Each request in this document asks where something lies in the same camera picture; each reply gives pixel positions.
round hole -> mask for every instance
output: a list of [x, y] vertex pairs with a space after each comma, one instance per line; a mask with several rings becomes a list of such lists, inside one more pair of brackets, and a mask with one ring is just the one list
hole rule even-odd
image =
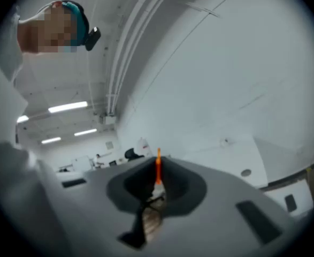
[[252, 171], [250, 169], [245, 169], [241, 172], [241, 176], [242, 177], [247, 177], [247, 176], [250, 176], [252, 173]]

fluorescent light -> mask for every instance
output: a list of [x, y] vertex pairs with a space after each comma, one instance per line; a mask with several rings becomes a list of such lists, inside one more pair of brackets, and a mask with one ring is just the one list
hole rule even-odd
[[89, 131], [82, 131], [82, 132], [75, 133], [75, 136], [81, 136], [81, 135], [88, 134], [88, 133], [93, 133], [93, 132], [96, 132], [96, 131], [97, 131], [97, 129], [93, 129], [93, 130], [89, 130]]
[[59, 105], [57, 107], [49, 108], [49, 112], [54, 114], [56, 112], [64, 111], [64, 110], [70, 110], [70, 109], [78, 109], [78, 108], [85, 108], [88, 106], [87, 102], [78, 102], [78, 103], [72, 103], [72, 104], [66, 104], [66, 105]]
[[28, 119], [29, 118], [26, 115], [22, 115], [18, 118], [17, 123], [22, 123], [22, 122], [28, 121]]
[[56, 137], [56, 138], [52, 138], [52, 139], [41, 141], [41, 143], [45, 145], [46, 143], [53, 143], [53, 142], [57, 142], [57, 141], [60, 141], [60, 140], [61, 140], [60, 137]]

person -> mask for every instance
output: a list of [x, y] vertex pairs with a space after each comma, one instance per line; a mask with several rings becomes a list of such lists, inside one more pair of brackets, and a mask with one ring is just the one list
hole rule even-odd
[[96, 166], [96, 167], [100, 167], [101, 169], [109, 168], [109, 165], [100, 162], [100, 158], [101, 158], [100, 155], [99, 155], [99, 154], [96, 154], [96, 163], [95, 163], [95, 166]]
[[[67, 0], [51, 2], [27, 20], [20, 20], [13, 8], [0, 28], [0, 209], [13, 227], [45, 250], [43, 255], [71, 255], [46, 184], [56, 182], [55, 189], [63, 188], [52, 178], [50, 166], [16, 144], [17, 119], [27, 102], [14, 80], [22, 68], [22, 54], [74, 51], [85, 45], [88, 30], [81, 5]], [[47, 237], [59, 242], [51, 243]]]

